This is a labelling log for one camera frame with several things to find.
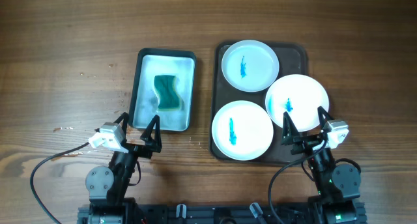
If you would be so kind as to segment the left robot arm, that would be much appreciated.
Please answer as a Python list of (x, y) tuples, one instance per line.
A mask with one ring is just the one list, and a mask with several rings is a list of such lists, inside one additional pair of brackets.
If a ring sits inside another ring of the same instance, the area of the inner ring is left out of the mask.
[(98, 166), (89, 171), (85, 185), (90, 205), (78, 211), (78, 223), (147, 223), (145, 213), (134, 198), (126, 198), (127, 188), (135, 171), (140, 171), (139, 159), (150, 159), (162, 150), (160, 117), (155, 115), (140, 139), (143, 145), (126, 140), (128, 113), (115, 122), (107, 122), (89, 139), (93, 147), (103, 146), (113, 152), (108, 166)]

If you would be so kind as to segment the white plate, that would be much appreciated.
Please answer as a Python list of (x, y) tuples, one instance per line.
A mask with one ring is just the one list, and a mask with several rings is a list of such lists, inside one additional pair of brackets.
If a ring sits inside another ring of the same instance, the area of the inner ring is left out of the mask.
[(272, 120), (259, 105), (237, 100), (224, 105), (211, 126), (214, 144), (228, 158), (249, 161), (264, 154), (274, 137)]
[(287, 112), (297, 130), (306, 132), (319, 125), (318, 108), (329, 110), (330, 100), (324, 87), (315, 79), (291, 74), (276, 80), (265, 97), (266, 112), (280, 128)]
[(244, 92), (263, 91), (280, 71), (278, 56), (260, 41), (241, 40), (226, 49), (221, 62), (226, 81)]

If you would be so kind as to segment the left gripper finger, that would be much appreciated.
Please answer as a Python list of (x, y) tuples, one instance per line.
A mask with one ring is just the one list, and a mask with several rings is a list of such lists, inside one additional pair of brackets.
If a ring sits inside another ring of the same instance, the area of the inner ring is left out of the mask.
[(141, 134), (140, 139), (144, 142), (144, 148), (151, 151), (160, 153), (162, 150), (162, 140), (160, 135), (160, 117), (155, 115), (144, 132)]
[(123, 142), (126, 139), (128, 121), (129, 121), (129, 114), (127, 112), (124, 112), (114, 122), (115, 127), (113, 130), (113, 134), (115, 136), (115, 139), (119, 143)]

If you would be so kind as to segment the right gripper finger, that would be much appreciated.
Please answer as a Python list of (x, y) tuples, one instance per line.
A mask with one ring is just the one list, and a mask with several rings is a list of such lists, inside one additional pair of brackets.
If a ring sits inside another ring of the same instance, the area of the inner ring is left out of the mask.
[(323, 130), (324, 129), (324, 126), (325, 126), (325, 124), (329, 121), (329, 120), (332, 120), (333, 119), (333, 117), (331, 117), (330, 115), (329, 115), (329, 113), (322, 107), (322, 106), (320, 106), (320, 107), (318, 107), (317, 108), (317, 111), (318, 111), (318, 117), (319, 117), (319, 124), (320, 124), (320, 127), (321, 127), (321, 129)]
[(283, 126), (281, 133), (281, 143), (283, 145), (292, 145), (300, 142), (300, 133), (288, 112), (283, 114)]

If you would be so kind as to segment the green and yellow sponge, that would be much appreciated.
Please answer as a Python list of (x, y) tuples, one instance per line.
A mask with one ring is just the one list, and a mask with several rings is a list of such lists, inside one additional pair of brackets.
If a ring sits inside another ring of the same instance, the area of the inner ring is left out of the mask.
[(159, 111), (176, 111), (182, 107), (182, 98), (175, 90), (176, 76), (158, 75), (154, 77), (154, 91), (158, 97)]

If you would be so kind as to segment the white plate top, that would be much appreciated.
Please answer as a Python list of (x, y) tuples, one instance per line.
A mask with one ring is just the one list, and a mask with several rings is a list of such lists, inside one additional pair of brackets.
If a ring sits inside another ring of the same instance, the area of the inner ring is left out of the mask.
[(244, 92), (263, 91), (280, 71), (278, 56), (260, 41), (241, 40), (226, 49), (221, 62), (226, 81)]

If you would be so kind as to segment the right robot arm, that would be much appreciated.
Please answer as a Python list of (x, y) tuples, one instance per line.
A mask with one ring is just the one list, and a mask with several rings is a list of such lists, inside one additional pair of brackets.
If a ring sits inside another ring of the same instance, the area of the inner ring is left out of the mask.
[(298, 164), (308, 163), (317, 196), (308, 199), (314, 223), (366, 223), (366, 209), (360, 197), (361, 168), (347, 158), (334, 159), (332, 150), (349, 133), (344, 120), (333, 119), (323, 108), (317, 109), (321, 131), (302, 135), (288, 113), (283, 114), (282, 145), (291, 145), (292, 154), (302, 154)]

